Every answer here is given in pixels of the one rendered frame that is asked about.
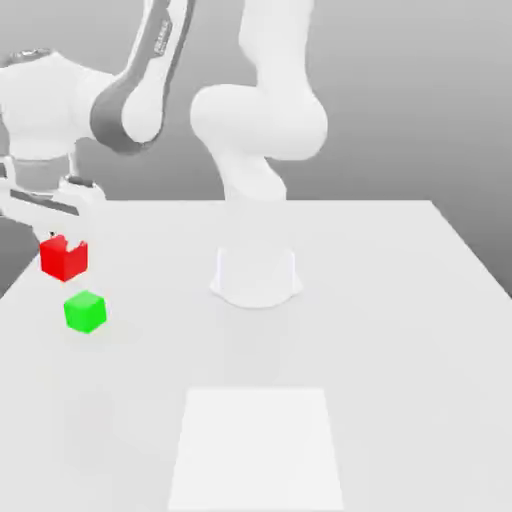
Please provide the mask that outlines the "small green cube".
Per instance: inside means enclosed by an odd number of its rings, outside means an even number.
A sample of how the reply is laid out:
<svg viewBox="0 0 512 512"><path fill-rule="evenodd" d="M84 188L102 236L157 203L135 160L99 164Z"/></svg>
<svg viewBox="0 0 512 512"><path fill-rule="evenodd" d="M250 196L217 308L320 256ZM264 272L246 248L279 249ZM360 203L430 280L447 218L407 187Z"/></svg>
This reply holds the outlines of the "small green cube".
<svg viewBox="0 0 512 512"><path fill-rule="evenodd" d="M105 299L87 290L68 299L63 308L67 326L81 333L91 333L107 320Z"/></svg>

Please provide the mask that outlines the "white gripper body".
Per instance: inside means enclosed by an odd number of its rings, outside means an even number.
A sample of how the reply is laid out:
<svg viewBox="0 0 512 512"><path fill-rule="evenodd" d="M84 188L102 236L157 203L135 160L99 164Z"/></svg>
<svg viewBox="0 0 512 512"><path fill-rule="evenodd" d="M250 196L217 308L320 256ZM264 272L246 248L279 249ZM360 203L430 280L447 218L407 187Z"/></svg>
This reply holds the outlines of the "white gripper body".
<svg viewBox="0 0 512 512"><path fill-rule="evenodd" d="M61 186L51 193L0 186L0 212L5 217L67 239L89 239L98 205L98 186Z"/></svg>

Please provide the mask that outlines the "small red cube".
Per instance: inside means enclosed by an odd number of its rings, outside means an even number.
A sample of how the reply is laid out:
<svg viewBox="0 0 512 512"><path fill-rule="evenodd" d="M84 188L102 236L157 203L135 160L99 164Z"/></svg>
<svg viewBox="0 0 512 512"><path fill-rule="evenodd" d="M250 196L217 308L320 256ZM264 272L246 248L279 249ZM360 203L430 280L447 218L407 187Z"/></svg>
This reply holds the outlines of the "small red cube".
<svg viewBox="0 0 512 512"><path fill-rule="evenodd" d="M68 248L63 235L54 236L39 244L41 270L61 282L67 282L88 269L88 244L82 241Z"/></svg>

